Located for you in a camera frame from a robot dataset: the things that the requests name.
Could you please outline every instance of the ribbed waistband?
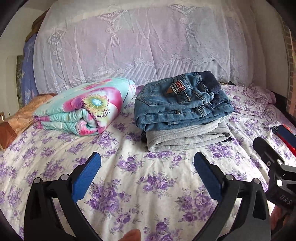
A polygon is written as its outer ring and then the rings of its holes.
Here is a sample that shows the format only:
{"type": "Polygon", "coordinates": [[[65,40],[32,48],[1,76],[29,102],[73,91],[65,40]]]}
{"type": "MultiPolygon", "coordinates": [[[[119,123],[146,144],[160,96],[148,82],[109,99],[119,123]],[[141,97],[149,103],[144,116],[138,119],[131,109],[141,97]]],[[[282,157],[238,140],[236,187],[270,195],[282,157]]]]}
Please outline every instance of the ribbed waistband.
{"type": "Polygon", "coordinates": [[[220,94],[215,94],[214,98],[210,101],[210,103],[213,105],[213,107],[215,108],[217,105],[219,105],[223,100],[222,95],[220,94]]]}
{"type": "Polygon", "coordinates": [[[207,89],[210,92],[213,92],[214,94],[216,94],[221,90],[221,85],[216,80],[215,76],[211,73],[211,71],[209,71],[209,70],[203,71],[203,72],[192,72],[192,73],[188,73],[188,74],[182,74],[181,76],[183,78],[187,78],[187,75],[190,75],[190,74],[192,75],[193,73],[195,73],[197,75],[197,77],[198,77],[198,75],[200,76],[200,78],[199,78],[200,81],[204,84],[205,87],[207,87],[207,89]]]}

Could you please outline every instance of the folded jeans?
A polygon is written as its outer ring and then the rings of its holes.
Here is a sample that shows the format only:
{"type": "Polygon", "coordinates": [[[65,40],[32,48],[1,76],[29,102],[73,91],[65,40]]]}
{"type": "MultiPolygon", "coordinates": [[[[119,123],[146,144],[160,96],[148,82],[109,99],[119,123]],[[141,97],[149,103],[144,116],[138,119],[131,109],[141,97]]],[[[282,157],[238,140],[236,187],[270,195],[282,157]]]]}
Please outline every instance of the folded jeans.
{"type": "Polygon", "coordinates": [[[145,85],[136,98],[134,113],[136,125],[152,131],[208,123],[233,111],[220,84],[210,71],[205,71],[145,85]]]}

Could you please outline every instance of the jeans label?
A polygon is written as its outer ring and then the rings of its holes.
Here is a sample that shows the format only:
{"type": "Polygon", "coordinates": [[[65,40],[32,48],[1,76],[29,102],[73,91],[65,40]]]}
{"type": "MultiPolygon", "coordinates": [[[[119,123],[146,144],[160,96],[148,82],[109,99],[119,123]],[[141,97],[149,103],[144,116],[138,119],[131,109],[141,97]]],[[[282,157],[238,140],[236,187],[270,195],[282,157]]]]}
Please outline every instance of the jeans label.
{"type": "Polygon", "coordinates": [[[181,80],[176,81],[171,85],[171,89],[175,94],[179,94],[186,89],[186,86],[182,83],[181,80]]]}

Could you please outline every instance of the folded blanket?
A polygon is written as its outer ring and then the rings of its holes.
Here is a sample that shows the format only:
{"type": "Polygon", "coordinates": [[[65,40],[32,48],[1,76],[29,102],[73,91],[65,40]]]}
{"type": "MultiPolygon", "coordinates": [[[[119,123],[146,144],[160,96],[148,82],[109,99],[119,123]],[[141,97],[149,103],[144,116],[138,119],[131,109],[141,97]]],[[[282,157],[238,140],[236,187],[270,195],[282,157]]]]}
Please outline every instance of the folded blanket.
{"type": "Polygon", "coordinates": [[[81,136],[101,134],[135,92],[135,83],[123,78],[79,85],[40,106],[34,112],[36,126],[81,136]]]}
{"type": "Polygon", "coordinates": [[[230,130],[224,118],[179,129],[147,131],[148,150],[151,152],[186,150],[226,141],[230,137],[230,130]]]}
{"type": "Polygon", "coordinates": [[[31,102],[0,123],[0,149],[9,145],[34,123],[34,111],[57,94],[38,95],[31,102]]]}

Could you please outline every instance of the blue fabric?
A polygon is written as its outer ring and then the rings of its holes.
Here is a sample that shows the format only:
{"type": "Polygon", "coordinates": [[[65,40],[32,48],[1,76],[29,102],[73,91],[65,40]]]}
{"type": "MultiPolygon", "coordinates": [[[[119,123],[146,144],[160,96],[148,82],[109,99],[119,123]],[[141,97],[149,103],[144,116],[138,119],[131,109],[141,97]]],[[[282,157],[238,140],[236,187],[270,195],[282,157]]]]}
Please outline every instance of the blue fabric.
{"type": "Polygon", "coordinates": [[[222,200],[222,187],[219,180],[212,172],[208,160],[201,152],[198,152],[194,156],[193,163],[211,198],[220,202],[222,200]]]}
{"type": "Polygon", "coordinates": [[[148,83],[135,100],[135,123],[144,131],[177,129],[209,123],[234,112],[210,71],[193,72],[148,83]],[[186,89],[170,87],[181,80],[186,89]]]}
{"type": "Polygon", "coordinates": [[[37,34],[34,34],[24,45],[24,61],[22,63],[22,79],[20,85],[24,106],[39,94],[33,71],[33,53],[36,36],[37,34]]]}
{"type": "Polygon", "coordinates": [[[99,153],[94,152],[90,158],[91,160],[89,163],[84,167],[76,181],[73,183],[72,199],[74,203],[77,203],[78,200],[84,198],[86,191],[101,167],[101,156],[99,153]]]}

